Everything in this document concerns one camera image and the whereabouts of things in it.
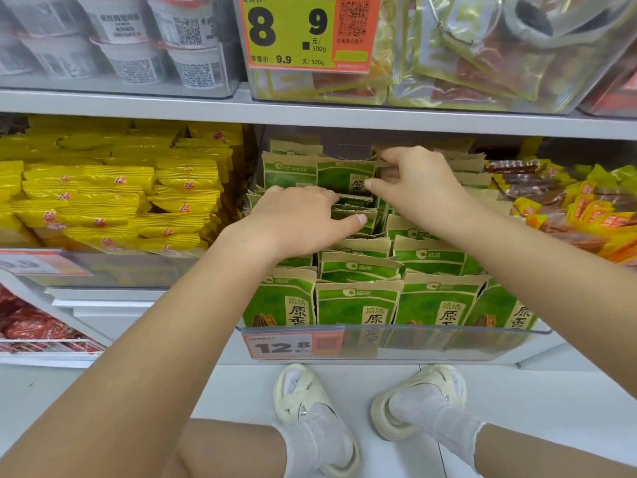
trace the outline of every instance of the white sandal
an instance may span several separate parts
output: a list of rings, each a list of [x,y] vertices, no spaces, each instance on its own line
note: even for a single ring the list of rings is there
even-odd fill
[[[296,388],[291,394],[283,395],[283,385],[285,376],[290,369],[301,372]],[[298,421],[300,416],[305,416],[316,403],[322,403],[328,406],[340,418],[334,409],[334,405],[327,397],[327,393],[323,388],[323,384],[314,372],[303,364],[290,364],[286,367],[279,378],[276,380],[273,392],[276,415],[284,423],[292,423]],[[361,450],[359,444],[354,438],[352,432],[347,428],[347,435],[354,444],[354,453],[349,464],[344,468],[334,465],[321,466],[320,470],[328,477],[347,478],[351,476],[361,464]]]
[[[371,403],[370,409],[371,422],[374,423],[378,434],[388,441],[400,441],[418,434],[418,428],[399,421],[389,412],[389,400],[391,397],[397,392],[414,385],[433,384],[440,389],[445,400],[451,405],[464,409],[464,405],[467,402],[467,387],[463,379],[460,384],[462,391],[458,395],[454,385],[454,375],[451,373],[451,371],[455,370],[454,367],[446,364],[433,364],[421,370],[401,385],[394,387],[394,389],[378,394],[374,402]]]

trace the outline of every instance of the qr code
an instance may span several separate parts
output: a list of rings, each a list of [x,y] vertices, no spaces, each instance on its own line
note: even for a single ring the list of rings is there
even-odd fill
[[[341,15],[338,20],[339,37],[364,37],[369,15],[370,2],[342,0]]]
[[[181,18],[173,16],[177,36],[179,37],[179,45],[202,45],[201,29],[199,28],[198,18]]]

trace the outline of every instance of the store shelf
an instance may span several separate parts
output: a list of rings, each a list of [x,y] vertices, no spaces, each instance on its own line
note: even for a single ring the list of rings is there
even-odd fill
[[[637,140],[637,120],[257,102],[245,83],[225,100],[0,90],[0,112]]]

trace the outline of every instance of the foot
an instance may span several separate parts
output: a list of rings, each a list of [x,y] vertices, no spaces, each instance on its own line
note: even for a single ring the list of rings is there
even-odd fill
[[[315,467],[334,478],[354,473],[361,463],[358,443],[311,369],[302,364],[288,366],[276,381],[273,397],[284,423],[303,423],[309,430],[315,442]]]
[[[426,424],[432,421],[433,427],[438,408],[452,405],[464,409],[466,400],[466,384],[458,370],[434,364],[394,389],[378,394],[371,405],[371,421],[380,436],[388,441],[399,441],[428,431],[428,426],[417,428],[405,422],[413,421],[412,414],[417,414],[419,424],[423,420]]]

